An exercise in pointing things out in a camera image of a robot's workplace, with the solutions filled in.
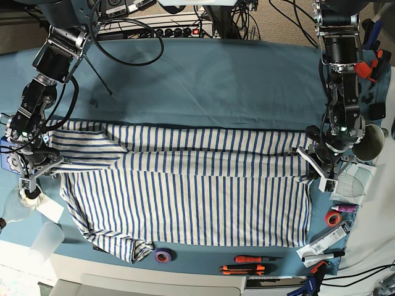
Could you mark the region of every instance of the black cable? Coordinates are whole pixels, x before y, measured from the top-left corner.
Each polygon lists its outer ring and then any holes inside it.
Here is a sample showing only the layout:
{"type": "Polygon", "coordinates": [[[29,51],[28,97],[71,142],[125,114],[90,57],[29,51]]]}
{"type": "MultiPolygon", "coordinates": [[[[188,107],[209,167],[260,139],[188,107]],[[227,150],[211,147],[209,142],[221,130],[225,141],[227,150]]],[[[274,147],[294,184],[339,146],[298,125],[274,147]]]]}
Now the black cable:
{"type": "Polygon", "coordinates": [[[178,23],[178,22],[176,22],[175,20],[173,20],[173,19],[170,19],[172,22],[175,22],[179,27],[181,27],[182,29],[186,29],[186,28],[189,28],[189,27],[191,27],[191,26],[193,26],[195,23],[197,23],[199,20],[195,20],[192,24],[190,24],[189,26],[187,26],[187,27],[184,27],[183,25],[181,25],[180,23],[178,23]]]}
{"type": "Polygon", "coordinates": [[[363,275],[363,274],[365,274],[365,273],[369,273],[369,272],[371,272],[371,271],[373,271],[373,270],[376,270],[376,269],[380,269],[380,268],[389,268],[389,267],[392,267],[392,266],[395,266],[395,263],[393,263],[393,264],[381,265],[381,266],[377,266],[377,267],[373,267],[373,268],[371,268],[371,269],[369,269],[369,270],[365,270],[365,271],[363,271],[363,272],[361,272],[361,273],[357,273],[357,274],[352,274],[352,275],[350,275],[350,276],[336,276],[336,277],[331,277],[331,278],[329,278],[329,279],[323,279],[323,281],[332,281],[332,280],[334,280],[334,279],[348,279],[348,278],[354,278],[354,277],[356,277],[356,276],[361,276],[361,275],[363,275]]]}
{"type": "Polygon", "coordinates": [[[27,147],[28,145],[30,145],[35,139],[37,139],[37,137],[42,133],[42,131],[46,127],[46,124],[48,123],[48,121],[51,120],[52,116],[55,114],[55,111],[58,108],[58,106],[59,106],[59,104],[60,104],[60,102],[61,102],[61,100],[63,98],[65,88],[66,88],[66,84],[63,85],[62,92],[60,93],[60,96],[59,96],[59,100],[57,101],[57,103],[56,103],[55,107],[53,108],[51,114],[49,114],[48,118],[43,123],[43,126],[37,131],[37,133],[26,144],[24,144],[23,146],[20,146],[20,147],[18,147],[16,149],[13,149],[13,148],[8,147],[8,146],[0,146],[0,148],[2,148],[2,149],[5,148],[5,149],[9,150],[9,151],[0,151],[0,154],[16,153],[16,152],[22,150],[23,148],[27,147]]]}
{"type": "MultiPolygon", "coordinates": [[[[291,2],[290,0],[281,0],[281,1],[284,1],[284,2],[287,2],[287,3],[290,3],[290,4],[294,5],[293,2],[291,2]]],[[[301,8],[301,7],[300,7],[299,5],[297,5],[296,3],[295,3],[295,6],[296,6],[296,8],[298,8],[306,17],[308,17],[309,19],[311,19],[311,21],[312,21],[313,23],[315,23],[315,19],[314,19],[310,14],[308,14],[303,8],[301,8]]]]}
{"type": "Polygon", "coordinates": [[[25,171],[26,171],[26,177],[27,178],[29,178],[29,170],[28,170],[28,168],[27,168],[27,161],[26,161],[26,158],[25,158],[25,156],[23,155],[23,154],[20,154],[19,155],[20,156],[20,158],[23,160],[23,164],[25,165],[25,171]]]}
{"type": "MultiPolygon", "coordinates": [[[[295,17],[296,17],[297,23],[298,23],[298,25],[299,25],[299,28],[301,29],[301,31],[302,31],[303,35],[306,37],[306,39],[307,39],[310,43],[312,43],[311,40],[309,39],[309,37],[307,36],[306,31],[303,29],[301,20],[299,20],[299,16],[298,16],[298,14],[297,14],[297,9],[296,9],[296,0],[293,0],[293,1],[294,1],[294,2],[293,2],[293,6],[294,6],[295,17]]],[[[314,46],[315,48],[318,48],[318,43],[317,43],[315,40],[314,40],[313,46],[314,46]]]]}
{"type": "Polygon", "coordinates": [[[239,28],[239,31],[244,30],[247,26],[247,13],[245,11],[244,7],[240,7],[240,10],[235,11],[234,15],[239,15],[239,17],[237,18],[237,20],[235,21],[235,23],[239,22],[239,19],[241,17],[241,28],[239,28]]]}
{"type": "Polygon", "coordinates": [[[201,38],[202,37],[203,20],[202,20],[201,16],[198,13],[198,6],[197,5],[193,6],[193,11],[195,11],[195,14],[197,16],[197,20],[199,21],[199,37],[201,38]]]}
{"type": "MultiPolygon", "coordinates": [[[[232,21],[232,24],[238,29],[238,27],[237,27],[237,24],[235,23],[235,21],[232,21]]],[[[239,30],[237,30],[237,34],[238,34],[238,36],[239,36],[239,39],[242,39],[242,37],[241,37],[241,34],[240,34],[240,31],[239,30]]]]}
{"type": "Polygon", "coordinates": [[[323,76],[323,64],[322,64],[322,60],[321,59],[318,62],[318,72],[320,74],[320,81],[321,81],[322,88],[323,88],[323,90],[325,92],[326,99],[327,99],[325,113],[324,113],[324,115],[322,117],[322,121],[321,121],[320,137],[321,137],[322,144],[325,147],[325,150],[326,150],[326,152],[328,154],[328,157],[329,157],[329,159],[331,161],[330,178],[333,178],[335,176],[335,164],[333,163],[333,158],[332,158],[332,156],[330,154],[331,152],[329,151],[329,148],[328,148],[328,146],[326,144],[326,136],[325,136],[325,134],[323,132],[323,125],[325,123],[326,116],[327,116],[328,111],[329,111],[329,104],[331,102],[331,95],[330,95],[329,90],[328,90],[328,88],[326,86],[325,77],[323,76]]]}
{"type": "Polygon", "coordinates": [[[246,8],[246,27],[244,29],[244,38],[248,40],[248,33],[249,33],[249,10],[246,8]]]}
{"type": "Polygon", "coordinates": [[[48,131],[54,131],[54,130],[57,130],[58,128],[62,127],[65,124],[65,122],[67,120],[69,120],[70,116],[73,113],[75,103],[77,103],[78,93],[80,92],[80,87],[78,86],[78,83],[77,83],[76,79],[74,78],[74,76],[71,77],[70,81],[74,85],[74,93],[73,93],[72,102],[69,107],[69,111],[67,111],[67,114],[65,115],[65,117],[60,122],[56,123],[55,125],[43,126],[42,129],[43,129],[44,134],[47,133],[48,131]]]}
{"type": "Polygon", "coordinates": [[[258,26],[258,24],[257,24],[257,21],[254,19],[254,17],[253,17],[252,15],[250,15],[250,16],[251,16],[252,20],[254,21],[255,26],[256,26],[256,28],[257,28],[259,40],[261,40],[261,38],[260,38],[259,26],[258,26]]]}
{"type": "Polygon", "coordinates": [[[385,270],[385,269],[387,269],[387,267],[382,268],[382,269],[380,269],[380,270],[378,270],[378,271],[376,271],[376,272],[374,272],[374,273],[372,273],[372,274],[369,274],[368,276],[363,277],[362,279],[359,279],[358,281],[352,282],[352,283],[347,284],[347,285],[333,285],[333,284],[324,284],[324,283],[322,283],[321,285],[323,285],[323,286],[328,286],[328,287],[346,288],[346,287],[355,285],[355,284],[357,284],[357,283],[359,283],[359,282],[362,282],[362,281],[366,280],[367,278],[370,278],[371,276],[374,276],[375,274],[377,274],[377,273],[379,273],[380,271],[383,271],[383,270],[385,270]]]}
{"type": "Polygon", "coordinates": [[[284,14],[281,10],[279,10],[279,9],[273,4],[272,0],[269,0],[269,4],[270,4],[275,10],[277,10],[277,12],[278,12],[279,14],[281,14],[283,17],[285,17],[286,19],[288,19],[288,20],[289,20],[291,23],[293,23],[295,26],[297,26],[298,28],[300,28],[301,30],[303,30],[303,31],[306,33],[306,35],[307,35],[306,38],[307,38],[307,40],[309,40],[310,44],[317,48],[316,41],[313,39],[313,37],[311,37],[310,34],[308,34],[308,32],[306,32],[303,28],[301,28],[293,19],[289,18],[286,14],[284,14]]]}
{"type": "Polygon", "coordinates": [[[211,6],[207,6],[207,9],[210,11],[214,21],[218,24],[219,20],[218,20],[217,16],[214,14],[214,11],[212,10],[211,6]]]}
{"type": "Polygon", "coordinates": [[[49,22],[47,22],[46,20],[41,20],[39,16],[32,14],[31,12],[29,12],[27,10],[24,10],[24,12],[26,12],[33,19],[35,19],[38,22],[40,28],[44,28],[49,33],[49,22]]]}
{"type": "Polygon", "coordinates": [[[122,65],[126,65],[126,66],[132,66],[132,67],[139,67],[139,66],[146,66],[149,64],[152,64],[153,62],[157,61],[163,54],[164,51],[164,44],[163,44],[163,40],[162,37],[160,36],[160,34],[158,34],[158,32],[155,31],[155,29],[151,28],[150,26],[146,25],[143,22],[140,22],[139,20],[133,20],[131,18],[112,18],[109,20],[104,20],[100,23],[100,25],[105,25],[107,23],[119,23],[119,22],[127,22],[127,23],[133,23],[135,25],[139,25],[142,26],[143,28],[152,31],[159,39],[160,42],[160,52],[158,54],[158,56],[153,59],[150,60],[149,62],[144,62],[144,63],[140,63],[140,64],[136,64],[136,63],[128,63],[125,62],[123,60],[117,59],[116,57],[114,57],[113,55],[109,54],[100,44],[99,41],[96,37],[96,35],[94,34],[94,29],[93,29],[93,19],[94,19],[94,14],[97,11],[100,3],[102,0],[97,0],[96,3],[94,4],[94,6],[91,9],[91,13],[89,14],[89,24],[88,24],[88,29],[89,29],[89,34],[91,35],[91,39],[93,41],[93,43],[98,47],[98,49],[108,58],[112,59],[113,61],[120,63],[122,65]]]}

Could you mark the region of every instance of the purple tape roll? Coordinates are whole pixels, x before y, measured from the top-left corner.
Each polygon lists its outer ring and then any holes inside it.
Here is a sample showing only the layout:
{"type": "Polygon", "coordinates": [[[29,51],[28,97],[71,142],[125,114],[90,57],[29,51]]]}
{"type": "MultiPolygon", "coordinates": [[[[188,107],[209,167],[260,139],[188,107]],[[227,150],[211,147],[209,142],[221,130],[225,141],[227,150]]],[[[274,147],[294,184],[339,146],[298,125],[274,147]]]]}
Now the purple tape roll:
{"type": "Polygon", "coordinates": [[[157,249],[154,254],[156,262],[160,264],[170,262],[172,260],[172,256],[168,251],[169,249],[157,249]]]}

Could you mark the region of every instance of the black device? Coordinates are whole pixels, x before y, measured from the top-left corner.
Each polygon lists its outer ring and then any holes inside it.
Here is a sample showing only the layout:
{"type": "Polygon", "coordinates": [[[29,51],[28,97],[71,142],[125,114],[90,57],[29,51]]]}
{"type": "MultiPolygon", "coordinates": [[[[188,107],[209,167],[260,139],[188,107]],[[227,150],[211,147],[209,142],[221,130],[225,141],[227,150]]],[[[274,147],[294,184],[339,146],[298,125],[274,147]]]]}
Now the black device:
{"type": "Polygon", "coordinates": [[[119,17],[128,13],[126,0],[103,0],[101,13],[108,18],[119,17]]]}
{"type": "Polygon", "coordinates": [[[385,103],[380,102],[380,103],[369,105],[368,114],[369,114],[369,120],[384,119],[386,115],[385,103]]]}
{"type": "Polygon", "coordinates": [[[394,119],[393,125],[391,127],[391,136],[395,140],[395,119],[394,119]]]}

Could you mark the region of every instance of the clear plastic cup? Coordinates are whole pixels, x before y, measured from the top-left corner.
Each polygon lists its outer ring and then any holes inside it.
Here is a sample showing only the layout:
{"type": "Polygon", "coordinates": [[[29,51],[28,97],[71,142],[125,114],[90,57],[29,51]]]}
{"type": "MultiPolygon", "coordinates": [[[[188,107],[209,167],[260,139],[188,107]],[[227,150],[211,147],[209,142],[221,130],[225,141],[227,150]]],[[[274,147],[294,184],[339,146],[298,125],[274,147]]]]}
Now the clear plastic cup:
{"type": "Polygon", "coordinates": [[[42,265],[63,241],[64,233],[58,225],[52,222],[44,223],[28,251],[31,263],[42,265]]]}

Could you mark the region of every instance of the plastic cup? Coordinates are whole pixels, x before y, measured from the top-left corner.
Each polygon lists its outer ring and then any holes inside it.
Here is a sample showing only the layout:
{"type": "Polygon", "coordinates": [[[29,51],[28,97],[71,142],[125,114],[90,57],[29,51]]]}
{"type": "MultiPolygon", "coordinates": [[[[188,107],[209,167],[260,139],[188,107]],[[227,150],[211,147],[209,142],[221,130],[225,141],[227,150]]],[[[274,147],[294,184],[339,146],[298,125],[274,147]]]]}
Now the plastic cup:
{"type": "Polygon", "coordinates": [[[366,124],[365,136],[354,144],[352,151],[361,162],[369,162],[379,156],[384,148],[385,131],[373,123],[366,124]]]}
{"type": "Polygon", "coordinates": [[[64,241],[63,230],[52,222],[46,222],[28,251],[30,261],[42,265],[64,241]]]}

